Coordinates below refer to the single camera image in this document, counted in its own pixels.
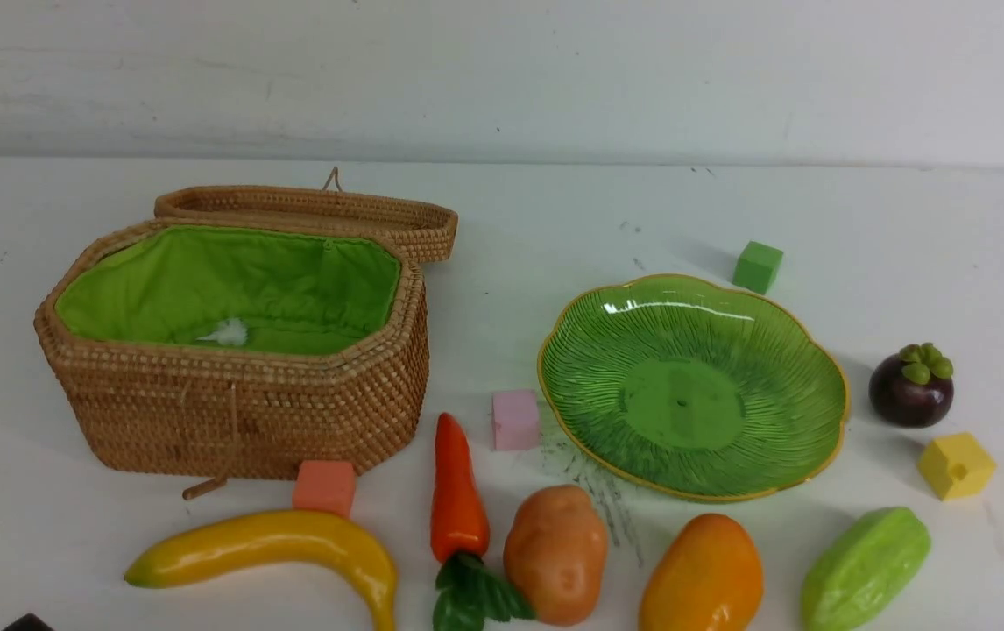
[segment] white table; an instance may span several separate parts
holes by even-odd
[[[121,583],[127,564],[157,540],[285,507],[291,484],[233,480],[186,503],[179,491],[195,479],[101,467],[31,327],[78,252],[147,219],[155,196],[209,183],[318,187],[330,167],[0,159],[0,628],[28,611],[57,631],[368,628],[361,601],[317,567],[262,568],[168,592]],[[348,190],[431,201],[462,218],[453,258],[427,269],[433,363],[421,434],[359,478],[354,504],[401,567],[403,630],[430,628],[430,440],[442,410],[474,442],[494,527],[490,563],[527,492],[577,476],[608,498],[617,545],[583,628],[633,628],[650,572],[674,532],[702,511],[727,512],[758,544],[767,594],[752,628],[798,628],[809,564],[851,518],[888,505],[911,506],[934,549],[869,627],[1004,628],[1004,172],[345,164],[341,175]],[[845,447],[821,476],[752,502],[704,506],[641,491],[582,460],[568,468],[566,444],[491,452],[490,392],[535,388],[535,353],[573,295],[656,271],[724,282],[749,239],[786,252],[770,298],[837,356],[853,385]],[[954,409],[927,430],[887,427],[867,408],[869,368],[922,340],[958,365]],[[932,436],[963,430],[999,470],[982,496],[941,503],[915,459]]]

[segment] toy fruit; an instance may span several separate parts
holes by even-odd
[[[124,572],[133,587],[180,587],[242,568],[309,562],[338,573],[369,607],[374,631],[395,631],[397,567],[372,535],[331,512],[265,511],[184,532]]]
[[[743,527],[706,512],[690,520],[650,576],[639,631],[742,631],[763,599],[763,566]]]
[[[806,574],[801,587],[806,631],[849,631],[874,619],[930,551],[931,535],[910,508],[865,512]]]
[[[442,563],[433,631],[481,631],[486,619],[533,619],[533,608],[514,586],[483,565],[491,524],[478,495],[471,447],[455,416],[436,424],[436,487],[431,508],[431,549]]]
[[[931,343],[912,344],[871,373],[867,396],[884,419],[906,428],[931,427],[954,403],[954,364]]]
[[[550,486],[522,502],[502,554],[505,575],[533,604],[537,620],[571,627],[599,600],[607,564],[607,527],[587,492]]]

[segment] white wall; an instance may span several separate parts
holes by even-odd
[[[0,153],[1004,167],[1004,1],[0,0]]]

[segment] white fluff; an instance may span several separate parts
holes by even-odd
[[[218,328],[209,336],[203,336],[200,341],[216,341],[222,347],[245,347],[249,339],[249,331],[241,319],[222,320]]]

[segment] green glass plate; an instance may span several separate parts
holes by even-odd
[[[825,470],[849,381],[785,308],[701,278],[646,276],[574,299],[538,379],[565,434],[616,474],[702,502]]]

